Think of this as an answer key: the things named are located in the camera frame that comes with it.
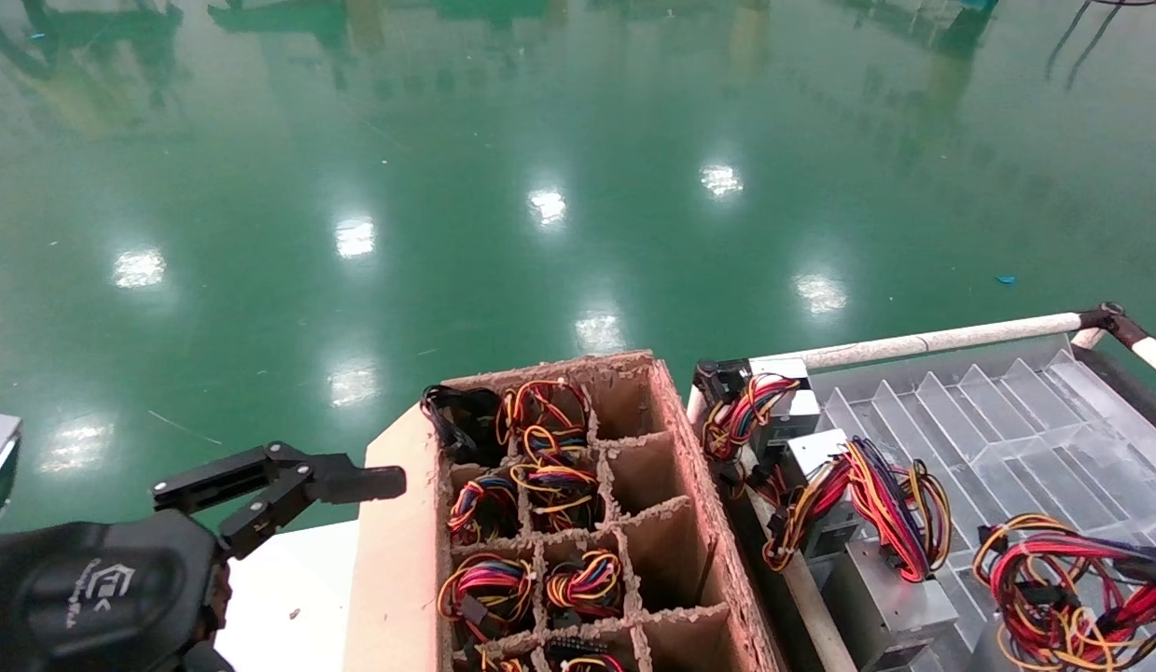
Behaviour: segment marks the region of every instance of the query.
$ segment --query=wire harness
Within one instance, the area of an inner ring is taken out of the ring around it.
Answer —
[[[839,448],[842,453],[810,473],[807,485],[777,497],[765,563],[775,571],[786,569],[792,554],[803,549],[809,526],[850,493],[855,514],[876,527],[902,578],[931,578],[950,553],[950,502],[943,486],[920,460],[910,468],[890,464],[870,438],[851,437]],[[775,488],[775,480],[764,481],[757,493],[772,503]]]
[[[510,478],[527,492],[532,526],[542,532],[593,530],[602,519],[602,497],[593,470],[564,464],[517,464]]]
[[[625,672],[623,664],[608,653],[607,645],[580,637],[548,642],[544,658],[553,672]]]
[[[420,394],[420,413],[432,422],[437,443],[455,464],[499,466],[506,456],[496,434],[499,394],[487,389],[429,385]]]
[[[1038,514],[979,538],[971,569],[1000,610],[1001,651],[1022,669],[1116,672],[1156,650],[1156,548],[1092,539]],[[1081,583],[1099,613],[1081,604]]]
[[[702,450],[719,475],[731,475],[722,478],[731,486],[732,497],[743,493],[739,453],[744,443],[753,438],[757,427],[769,424],[775,405],[799,386],[799,379],[775,374],[754,375],[739,399],[716,401],[710,409],[702,426]]]
[[[496,537],[514,537],[518,531],[516,482],[506,477],[479,477],[457,494],[449,511],[450,540],[479,544]]]
[[[588,424],[585,391],[565,379],[532,379],[502,396],[496,438],[504,446],[518,440],[536,464],[565,464],[565,453],[586,446]]]
[[[534,585],[529,562],[473,554],[440,586],[437,612],[462,621],[476,641],[489,642],[527,626]]]
[[[623,567],[607,549],[583,554],[580,562],[557,564],[544,579],[551,612],[573,610],[586,621],[623,615]]]

